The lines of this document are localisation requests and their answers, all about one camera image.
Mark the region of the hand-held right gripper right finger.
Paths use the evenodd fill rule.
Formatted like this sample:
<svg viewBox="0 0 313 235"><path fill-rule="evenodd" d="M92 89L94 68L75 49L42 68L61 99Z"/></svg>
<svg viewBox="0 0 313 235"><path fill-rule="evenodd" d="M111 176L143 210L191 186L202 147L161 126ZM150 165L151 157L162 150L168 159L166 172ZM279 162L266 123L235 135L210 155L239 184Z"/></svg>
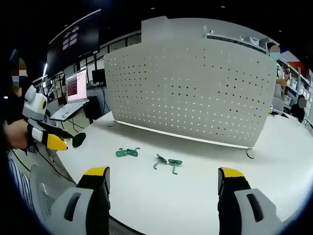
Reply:
<svg viewBox="0 0 313 235"><path fill-rule="evenodd" d="M251 188L242 172L218 169L218 197L219 234L277 234L275 204L259 189Z"/></svg>

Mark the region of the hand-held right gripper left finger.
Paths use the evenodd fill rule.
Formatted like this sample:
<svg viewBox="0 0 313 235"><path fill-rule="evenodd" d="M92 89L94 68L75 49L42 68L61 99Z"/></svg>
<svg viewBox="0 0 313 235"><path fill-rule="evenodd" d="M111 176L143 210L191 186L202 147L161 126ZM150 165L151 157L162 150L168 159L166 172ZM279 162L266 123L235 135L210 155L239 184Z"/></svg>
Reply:
<svg viewBox="0 0 313 235"><path fill-rule="evenodd" d="M108 235L110 168L87 170L75 187L66 189L51 208L53 235Z"/></svg>

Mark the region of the person's left hand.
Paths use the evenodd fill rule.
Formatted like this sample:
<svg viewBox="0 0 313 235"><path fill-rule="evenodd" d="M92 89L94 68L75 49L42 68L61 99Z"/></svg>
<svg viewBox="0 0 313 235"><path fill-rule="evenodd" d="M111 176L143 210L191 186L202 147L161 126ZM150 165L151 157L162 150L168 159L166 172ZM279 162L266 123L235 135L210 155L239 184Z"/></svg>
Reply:
<svg viewBox="0 0 313 235"><path fill-rule="evenodd" d="M24 149L27 147L27 127L28 123L23 119L4 126L9 148Z"/></svg>

